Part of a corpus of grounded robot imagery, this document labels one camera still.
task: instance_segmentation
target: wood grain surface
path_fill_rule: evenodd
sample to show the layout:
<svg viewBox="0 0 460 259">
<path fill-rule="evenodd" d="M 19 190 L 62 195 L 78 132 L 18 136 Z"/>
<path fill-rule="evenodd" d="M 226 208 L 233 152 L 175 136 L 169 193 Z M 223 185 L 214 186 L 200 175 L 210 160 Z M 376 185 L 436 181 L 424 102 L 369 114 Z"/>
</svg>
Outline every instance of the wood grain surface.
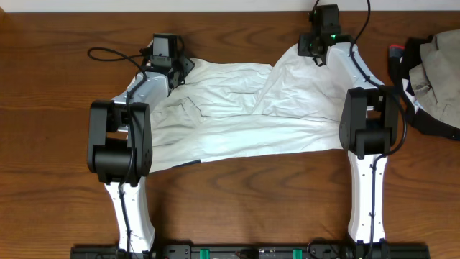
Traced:
<svg viewBox="0 0 460 259">
<path fill-rule="evenodd" d="M 364 12 L 342 12 L 343 31 Z M 459 12 L 373 12 L 359 52 L 390 83 L 387 46 L 460 28 Z M 76 244 L 115 244 L 109 195 L 86 166 L 89 105 L 131 81 L 126 62 L 86 57 L 94 46 L 136 54 L 154 32 L 184 37 L 215 63 L 275 64 L 309 30 L 305 12 L 6 14 L 0 22 L 0 258 L 68 258 Z M 413 128 L 385 176 L 390 242 L 426 242 L 460 258 L 460 144 Z M 346 152 L 237 158 L 147 179 L 157 240 L 196 244 L 308 243 L 346 237 Z"/>
</svg>

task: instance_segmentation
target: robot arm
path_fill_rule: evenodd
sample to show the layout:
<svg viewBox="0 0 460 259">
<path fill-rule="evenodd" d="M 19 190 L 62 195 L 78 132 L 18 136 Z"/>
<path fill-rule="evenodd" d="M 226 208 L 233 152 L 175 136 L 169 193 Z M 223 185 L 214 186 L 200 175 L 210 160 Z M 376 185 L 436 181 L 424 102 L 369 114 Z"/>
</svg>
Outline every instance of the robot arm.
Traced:
<svg viewBox="0 0 460 259">
<path fill-rule="evenodd" d="M 169 96 L 195 65 L 178 51 L 178 40 L 181 39 L 177 35 L 154 35 L 148 47 L 148 60 L 144 60 L 147 80 L 138 73 L 125 92 L 110 101 L 95 101 L 91 105 L 88 167 L 98 174 L 100 182 L 105 183 L 114 203 L 120 230 L 119 254 L 130 250 L 140 257 L 148 255 L 155 238 L 145 193 L 145 177 L 152 164 L 150 112 Z M 127 93 L 140 83 L 129 102 L 133 127 L 128 127 Z M 132 129 L 136 136 L 135 167 L 128 174 L 132 163 Z M 128 138 L 110 138 L 107 136 L 109 132 L 128 132 Z M 122 196 L 119 193 L 121 181 L 124 181 L 120 186 L 124 192 Z"/>
</svg>

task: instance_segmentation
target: cable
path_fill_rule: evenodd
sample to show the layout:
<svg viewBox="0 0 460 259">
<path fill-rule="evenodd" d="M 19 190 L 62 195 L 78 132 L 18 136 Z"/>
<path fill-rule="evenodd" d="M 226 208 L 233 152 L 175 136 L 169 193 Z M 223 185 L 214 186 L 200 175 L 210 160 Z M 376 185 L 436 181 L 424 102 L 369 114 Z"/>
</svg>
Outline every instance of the cable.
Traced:
<svg viewBox="0 0 460 259">
<path fill-rule="evenodd" d="M 91 52 L 93 52 L 94 50 L 101 50 L 101 51 L 106 51 L 108 53 L 113 53 L 113 54 L 116 54 L 116 55 L 119 55 L 121 56 L 122 58 L 114 58 L 114 59 L 100 59 L 100 58 L 95 58 L 94 56 L 92 56 Z M 135 57 L 135 56 L 138 56 L 138 55 L 135 55 L 135 56 L 127 56 L 123 53 L 120 53 L 116 50 L 111 50 L 111 49 L 108 49 L 106 47 L 92 47 L 88 50 L 87 52 L 88 54 L 88 57 L 90 57 L 91 59 L 93 60 L 97 60 L 97 61 L 120 61 L 120 60 L 128 60 L 129 62 L 131 62 L 132 64 L 134 64 L 142 73 L 142 80 L 136 84 L 136 86 L 134 86 L 130 91 L 127 91 L 126 92 L 126 114 L 128 116 L 128 127 L 129 127 L 129 132 L 131 133 L 129 135 L 129 137 L 131 137 L 131 157 L 129 159 L 129 165 L 128 165 L 128 172 L 126 173 L 126 175 L 124 176 L 124 178 L 120 181 L 119 185 L 118 185 L 118 192 L 119 192 L 119 198 L 120 198 L 120 202 L 121 202 L 121 210 L 123 212 L 123 219 L 124 219 L 124 224 L 126 225 L 126 235 L 127 235 L 127 238 L 126 238 L 126 254 L 125 255 L 128 255 L 129 258 L 131 258 L 131 255 L 129 254 L 129 247 L 131 246 L 131 228 L 129 226 L 129 220 L 128 220 L 128 214 L 127 214 L 127 208 L 126 208 L 126 204 L 124 203 L 124 191 L 123 189 L 121 188 L 126 182 L 127 180 L 129 179 L 130 175 L 131 175 L 131 171 L 133 171 L 133 165 L 135 164 L 135 161 L 136 161 L 136 138 L 134 136 L 134 125 L 133 125 L 133 119 L 132 119 L 132 113 L 131 113 L 131 104 L 130 104 L 130 101 L 131 101 L 131 98 L 132 98 L 132 95 L 133 93 L 145 82 L 147 81 L 147 74 L 145 73 L 145 69 L 143 69 L 138 63 L 136 63 L 136 61 L 134 61 L 132 58 Z"/>
<path fill-rule="evenodd" d="M 92 60 L 97 60 L 97 61 L 102 61 L 102 62 L 113 62 L 113 61 L 122 61 L 122 60 L 127 60 L 127 58 L 97 58 L 91 54 L 91 51 L 93 50 L 101 50 L 98 47 L 92 47 L 91 49 L 88 50 L 88 56 Z M 143 54 L 137 54 L 137 55 L 130 55 L 127 56 L 128 58 L 138 58 L 138 57 L 144 57 Z"/>
<path fill-rule="evenodd" d="M 369 19 L 371 17 L 371 3 L 370 0 L 367 0 L 367 18 L 366 22 L 364 23 L 364 26 L 362 27 L 361 31 L 359 31 L 358 35 L 354 39 L 354 41 L 351 43 L 350 46 L 350 57 L 353 60 L 353 64 L 356 66 L 358 71 L 364 76 L 366 81 L 368 81 L 370 84 L 373 86 L 377 87 L 379 91 L 388 94 L 387 90 L 384 88 L 383 85 L 379 85 L 378 83 L 375 83 L 370 79 L 370 76 L 366 75 L 366 73 L 362 70 L 362 68 L 359 66 L 358 62 L 354 58 L 354 52 L 353 52 L 353 46 L 356 44 L 358 41 L 359 37 L 361 37 L 361 34 L 363 31 L 366 29 L 366 26 L 369 24 Z M 376 171 L 377 171 L 377 162 L 382 159 L 387 157 L 388 155 L 392 155 L 396 153 L 404 144 L 406 136 L 408 134 L 408 122 L 405 119 L 405 112 L 404 108 L 401 105 L 401 103 L 395 98 L 393 94 L 388 94 L 387 96 L 390 96 L 390 98 L 394 101 L 394 103 L 397 105 L 397 108 L 399 109 L 399 112 L 401 113 L 402 116 L 402 124 L 403 124 L 403 130 L 402 130 L 402 138 L 399 142 L 399 144 L 395 147 L 395 149 L 389 151 L 388 153 L 381 154 L 379 155 L 373 162 L 372 164 L 372 211 L 371 211 L 371 236 L 370 236 L 370 244 L 369 244 L 369 250 L 367 251 L 367 254 L 364 258 L 369 258 L 372 259 L 372 246 L 374 243 L 374 220 L 375 220 L 375 178 L 376 178 Z"/>
</svg>

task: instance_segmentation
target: black cable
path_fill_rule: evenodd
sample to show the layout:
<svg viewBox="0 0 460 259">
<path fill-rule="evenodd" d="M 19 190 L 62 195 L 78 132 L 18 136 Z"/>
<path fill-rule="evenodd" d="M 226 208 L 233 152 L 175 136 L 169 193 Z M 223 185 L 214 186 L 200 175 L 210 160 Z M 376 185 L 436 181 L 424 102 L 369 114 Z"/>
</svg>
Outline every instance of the black cable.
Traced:
<svg viewBox="0 0 460 259">
<path fill-rule="evenodd" d="M 113 61 L 122 61 L 122 60 L 127 60 L 128 58 L 138 58 L 138 57 L 144 57 L 143 54 L 137 54 L 137 55 L 130 55 L 127 56 L 128 58 L 97 58 L 91 54 L 91 51 L 93 50 L 101 50 L 98 47 L 92 47 L 91 49 L 88 50 L 88 56 L 92 60 L 97 60 L 97 61 L 102 61 L 102 62 L 113 62 Z"/>
<path fill-rule="evenodd" d="M 371 216 L 371 236 L 370 236 L 369 250 L 367 251 L 367 254 L 364 257 L 364 258 L 372 259 L 372 246 L 373 246 L 373 243 L 374 243 L 374 221 L 375 221 L 375 178 L 376 178 L 375 174 L 376 174 L 376 171 L 377 171 L 377 162 L 380 159 L 387 157 L 388 155 L 392 155 L 392 154 L 396 153 L 403 146 L 403 144 L 405 142 L 405 139 L 406 139 L 406 136 L 408 134 L 408 122 L 405 119 L 404 108 L 401 105 L 401 103 L 399 102 L 399 100 L 397 100 L 393 94 L 388 93 L 387 90 L 384 88 L 385 87 L 384 85 L 379 85 L 378 83 L 375 83 L 373 80 L 371 80 L 370 76 L 366 75 L 366 73 L 362 70 L 362 68 L 359 66 L 358 62 L 354 58 L 353 46 L 356 44 L 356 42 L 358 41 L 359 37 L 361 37 L 361 34 L 363 33 L 363 31 L 366 29 L 366 26 L 369 24 L 370 17 L 371 17 L 371 3 L 370 3 L 370 0 L 367 0 L 367 18 L 366 18 L 366 22 L 364 23 L 364 26 L 362 27 L 361 31 L 359 31 L 359 33 L 356 36 L 356 38 L 354 39 L 354 41 L 351 43 L 349 54 L 350 54 L 351 59 L 353 60 L 353 64 L 356 66 L 356 68 L 362 74 L 362 76 L 364 76 L 366 81 L 368 81 L 373 86 L 377 87 L 382 93 L 388 94 L 387 96 L 390 96 L 390 98 L 394 101 L 394 103 L 397 105 L 397 108 L 398 108 L 399 112 L 402 115 L 402 124 L 403 124 L 402 138 L 401 138 L 399 144 L 395 147 L 395 149 L 389 151 L 388 153 L 379 155 L 374 160 L 374 162 L 372 163 L 372 211 L 371 211 L 371 214 L 370 214 L 370 216 Z"/>
<path fill-rule="evenodd" d="M 122 58 L 118 58 L 118 59 L 100 59 L 100 58 L 95 58 L 94 56 L 92 56 L 91 52 L 94 51 L 94 50 L 101 50 L 101 51 L 106 51 L 106 52 L 109 52 L 109 53 L 113 53 L 113 54 L 116 54 L 116 55 L 119 55 L 121 56 Z M 125 184 L 127 182 L 127 180 L 129 179 L 130 175 L 131 175 L 131 172 L 136 170 L 136 166 L 135 166 L 135 161 L 136 161 L 136 138 L 134 136 L 134 125 L 133 125 L 133 119 L 132 119 L 132 113 L 131 113 L 131 104 L 130 104 L 130 101 L 131 101 L 131 98 L 132 98 L 132 95 L 133 93 L 145 82 L 147 81 L 147 74 L 145 73 L 145 69 L 143 67 L 141 67 L 141 65 L 139 65 L 138 63 L 136 63 L 136 61 L 134 61 L 132 58 L 134 56 L 127 56 L 123 53 L 120 53 L 116 50 L 111 50 L 111 49 L 108 49 L 106 47 L 92 47 L 88 50 L 87 52 L 88 54 L 88 57 L 90 57 L 91 59 L 93 60 L 97 60 L 97 61 L 120 61 L 120 60 L 128 60 L 129 62 L 131 62 L 132 64 L 134 64 L 142 73 L 142 80 L 136 84 L 136 86 L 134 86 L 130 91 L 127 91 L 126 92 L 126 114 L 128 116 L 128 127 L 129 127 L 129 132 L 131 133 L 129 135 L 130 139 L 131 139 L 131 157 L 129 159 L 129 165 L 128 165 L 128 172 L 126 173 L 125 177 L 120 181 L 119 185 L 118 185 L 118 192 L 119 192 L 119 198 L 120 198 L 120 202 L 121 202 L 121 210 L 123 212 L 123 219 L 124 219 L 124 223 L 126 225 L 126 235 L 127 235 L 127 238 L 126 238 L 126 254 L 125 255 L 128 255 L 129 258 L 131 257 L 130 254 L 129 254 L 129 247 L 131 246 L 131 228 L 129 226 L 129 220 L 128 220 L 128 214 L 127 214 L 127 208 L 126 208 L 126 204 L 124 203 L 124 191 L 123 189 L 121 188 L 123 186 L 123 184 Z"/>
</svg>

